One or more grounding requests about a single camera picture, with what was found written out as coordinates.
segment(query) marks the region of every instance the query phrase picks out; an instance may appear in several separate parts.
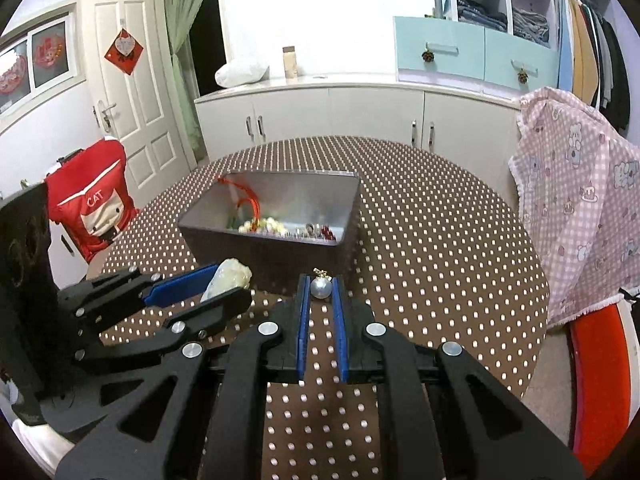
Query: round table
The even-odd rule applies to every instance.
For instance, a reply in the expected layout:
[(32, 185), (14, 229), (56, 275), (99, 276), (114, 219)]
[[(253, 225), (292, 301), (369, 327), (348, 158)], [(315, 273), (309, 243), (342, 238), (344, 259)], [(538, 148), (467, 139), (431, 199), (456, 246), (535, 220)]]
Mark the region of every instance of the round table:
[[(516, 214), (469, 172), (405, 144), (359, 137), (281, 140), (225, 156), (156, 197), (114, 243), (103, 271), (132, 264), (172, 276), (197, 266), (177, 218), (231, 170), (356, 171), (362, 218), (348, 289), (376, 320), (411, 341), (463, 345), (515, 395), (529, 384), (545, 336), (548, 285)], [(251, 309), (210, 344), (231, 342), (268, 319), (280, 298), (252, 290)], [(105, 342), (151, 336), (166, 316), (145, 309)], [(380, 478), (375, 387), (338, 382), (330, 303), (310, 316), (305, 381), (270, 384), (263, 479)]]

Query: window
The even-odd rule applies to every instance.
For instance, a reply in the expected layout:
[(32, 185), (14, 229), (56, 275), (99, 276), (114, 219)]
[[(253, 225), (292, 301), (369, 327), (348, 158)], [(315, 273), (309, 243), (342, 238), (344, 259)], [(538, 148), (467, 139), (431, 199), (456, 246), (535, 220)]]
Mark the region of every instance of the window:
[(0, 116), (77, 75), (72, 14), (30, 29), (0, 48)]

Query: green curtain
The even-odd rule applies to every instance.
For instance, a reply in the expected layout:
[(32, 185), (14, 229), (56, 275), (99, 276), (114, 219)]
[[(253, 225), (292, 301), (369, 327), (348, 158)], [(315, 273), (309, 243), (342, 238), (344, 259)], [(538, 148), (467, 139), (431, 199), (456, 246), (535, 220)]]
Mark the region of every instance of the green curtain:
[(178, 59), (178, 51), (183, 46), (189, 35), (191, 25), (196, 19), (196, 14), (203, 0), (164, 0), (164, 12), (166, 15), (166, 28), (169, 33), (171, 46), (171, 62), (174, 68), (175, 87), (178, 91), (180, 109), (187, 129), (189, 142), (194, 150), (197, 150), (202, 142), (200, 125), (196, 118), (195, 108), (182, 78), (182, 68)]

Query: white cabinet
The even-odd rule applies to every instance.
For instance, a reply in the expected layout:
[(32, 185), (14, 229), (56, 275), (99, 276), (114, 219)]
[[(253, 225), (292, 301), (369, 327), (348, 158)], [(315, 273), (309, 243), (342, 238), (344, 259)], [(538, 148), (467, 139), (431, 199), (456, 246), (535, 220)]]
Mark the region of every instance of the white cabinet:
[(424, 92), (389, 88), (330, 88), (334, 135), (374, 137), (420, 146)]
[(209, 160), (272, 140), (327, 136), (327, 88), (258, 92), (196, 101)]
[(332, 133), (328, 88), (261, 92), (251, 99), (261, 142)]
[(89, 265), (62, 225), (49, 222), (49, 228), (51, 230), (49, 261), (53, 281), (59, 288), (65, 288), (82, 280)]
[(196, 104), (209, 160), (260, 143), (251, 95)]
[[(519, 136), (512, 108), (425, 93), (422, 148), (428, 150), (431, 139), (433, 153), (470, 171), (501, 196), (512, 193), (504, 173), (509, 171), (506, 161), (515, 152)], [(505, 189), (496, 189), (498, 183)]]

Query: pink blanket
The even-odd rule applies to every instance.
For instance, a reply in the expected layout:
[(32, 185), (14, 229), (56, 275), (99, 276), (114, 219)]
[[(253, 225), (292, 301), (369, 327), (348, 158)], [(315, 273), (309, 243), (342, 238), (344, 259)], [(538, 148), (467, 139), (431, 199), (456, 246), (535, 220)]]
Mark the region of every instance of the pink blanket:
[(549, 283), (552, 327), (640, 284), (640, 148), (568, 92), (541, 88), (520, 106), (510, 168)]

